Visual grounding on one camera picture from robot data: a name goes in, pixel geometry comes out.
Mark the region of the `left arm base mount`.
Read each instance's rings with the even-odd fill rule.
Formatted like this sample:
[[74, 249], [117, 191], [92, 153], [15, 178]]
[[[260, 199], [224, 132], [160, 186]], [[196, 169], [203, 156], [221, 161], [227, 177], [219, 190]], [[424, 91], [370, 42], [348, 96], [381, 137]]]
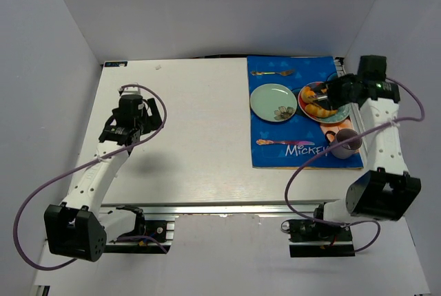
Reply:
[[139, 207], [108, 209], [99, 221], [107, 234], [106, 253], [166, 254], [171, 247], [174, 222], [148, 216]]

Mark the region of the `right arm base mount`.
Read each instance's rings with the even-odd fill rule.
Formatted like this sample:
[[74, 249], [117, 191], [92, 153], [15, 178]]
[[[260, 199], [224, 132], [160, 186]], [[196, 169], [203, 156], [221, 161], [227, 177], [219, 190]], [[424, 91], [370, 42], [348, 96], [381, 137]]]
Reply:
[[280, 229], [289, 236], [292, 258], [355, 256], [348, 224], [332, 226], [308, 219], [290, 219], [283, 221]]

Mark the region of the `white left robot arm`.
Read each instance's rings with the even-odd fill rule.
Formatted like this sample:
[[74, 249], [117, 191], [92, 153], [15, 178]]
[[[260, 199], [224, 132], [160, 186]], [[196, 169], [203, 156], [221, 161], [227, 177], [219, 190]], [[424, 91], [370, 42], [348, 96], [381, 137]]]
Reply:
[[74, 189], [59, 205], [44, 213], [51, 253], [90, 262], [97, 261], [109, 242], [145, 233], [143, 210], [123, 205], [100, 215], [103, 199], [117, 172], [130, 157], [141, 136], [160, 128], [156, 101], [140, 94], [119, 99], [99, 136], [96, 164], [83, 172]]

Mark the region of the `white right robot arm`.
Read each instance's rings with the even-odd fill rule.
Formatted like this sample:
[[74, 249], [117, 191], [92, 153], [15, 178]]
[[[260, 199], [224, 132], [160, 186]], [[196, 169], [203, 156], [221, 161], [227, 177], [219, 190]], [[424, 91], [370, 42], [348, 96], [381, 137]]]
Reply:
[[348, 158], [364, 147], [366, 171], [347, 189], [343, 199], [320, 205], [314, 218], [328, 224], [353, 224], [363, 220], [399, 220], [421, 190], [421, 181], [410, 175], [400, 146], [399, 84], [385, 76], [348, 74], [314, 88], [318, 103], [336, 109], [358, 105], [364, 131], [342, 129], [329, 143], [337, 158]]

